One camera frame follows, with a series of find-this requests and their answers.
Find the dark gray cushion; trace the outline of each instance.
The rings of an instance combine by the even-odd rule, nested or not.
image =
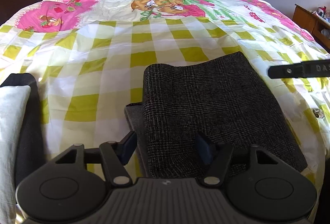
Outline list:
[[[298,171],[307,167],[275,97],[241,52],[194,66],[147,67],[143,120],[153,177],[202,176],[198,132],[239,148],[258,144]]]

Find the metal rivet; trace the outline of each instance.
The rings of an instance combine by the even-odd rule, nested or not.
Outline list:
[[[204,178],[204,183],[208,185],[216,185],[220,182],[220,179],[215,176],[208,176]]]
[[[125,185],[125,184],[129,183],[129,178],[126,176],[116,176],[113,179],[113,182],[117,185]]]

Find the wooden nightstand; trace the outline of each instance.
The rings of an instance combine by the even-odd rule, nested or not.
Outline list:
[[[321,33],[324,28],[330,29],[329,23],[323,21],[318,16],[297,4],[292,20],[299,27],[307,30],[319,45],[321,45],[327,52],[330,52],[330,40]]]

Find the round black pad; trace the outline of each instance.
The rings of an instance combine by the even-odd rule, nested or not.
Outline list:
[[[234,177],[227,197],[242,213],[266,221],[293,221],[306,217],[316,201],[313,184],[283,163],[256,164]]]
[[[72,164],[45,165],[16,191],[22,210],[39,222],[81,219],[97,209],[105,195],[100,177]]]
[[[58,177],[45,181],[40,192],[43,196],[53,200],[63,200],[75,195],[79,189],[78,183],[67,177]]]
[[[293,192],[293,186],[281,178],[265,178],[255,185],[257,193],[267,199],[281,200],[289,197]]]

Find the stuffed toy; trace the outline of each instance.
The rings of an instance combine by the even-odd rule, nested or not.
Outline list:
[[[326,22],[330,23],[330,11],[325,13],[324,19],[326,20]]]
[[[317,14],[325,19],[325,13],[326,13],[327,7],[318,7]]]

